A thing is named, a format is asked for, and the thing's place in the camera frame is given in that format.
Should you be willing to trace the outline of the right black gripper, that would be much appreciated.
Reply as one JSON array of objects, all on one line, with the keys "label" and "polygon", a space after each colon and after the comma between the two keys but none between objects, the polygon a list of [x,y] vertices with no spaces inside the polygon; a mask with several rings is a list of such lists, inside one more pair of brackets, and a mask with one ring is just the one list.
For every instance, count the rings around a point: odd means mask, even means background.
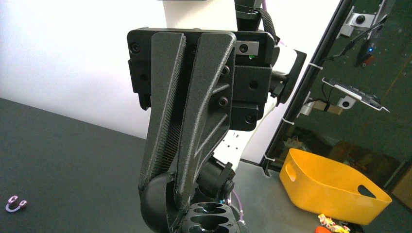
[{"label": "right black gripper", "polygon": [[273,37],[267,32],[139,28],[127,35],[133,91],[150,122],[142,194],[178,150],[174,201],[186,210],[199,171],[228,130],[251,131],[271,91]]}]

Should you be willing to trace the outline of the black earbud charging case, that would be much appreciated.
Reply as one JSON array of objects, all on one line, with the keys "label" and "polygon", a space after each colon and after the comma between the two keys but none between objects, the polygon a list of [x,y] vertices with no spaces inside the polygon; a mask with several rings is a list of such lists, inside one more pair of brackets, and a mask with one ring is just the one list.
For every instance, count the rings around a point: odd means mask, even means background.
[{"label": "black earbud charging case", "polygon": [[143,189],[140,211],[155,233],[248,233],[233,209],[223,203],[199,202],[179,210],[174,203],[174,174],[157,176]]}]

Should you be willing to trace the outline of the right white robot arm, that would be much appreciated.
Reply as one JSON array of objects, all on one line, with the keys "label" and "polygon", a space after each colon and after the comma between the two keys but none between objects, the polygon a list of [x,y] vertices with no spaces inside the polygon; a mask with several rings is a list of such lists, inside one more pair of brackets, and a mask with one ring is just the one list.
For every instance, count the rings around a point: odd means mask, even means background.
[{"label": "right white robot arm", "polygon": [[233,189],[230,163],[213,158],[229,130],[251,131],[268,97],[285,103],[306,55],[281,61],[279,37],[260,0],[235,1],[237,30],[139,28],[127,35],[133,91],[151,110],[138,183],[140,197],[179,210],[195,193],[224,200]]}]

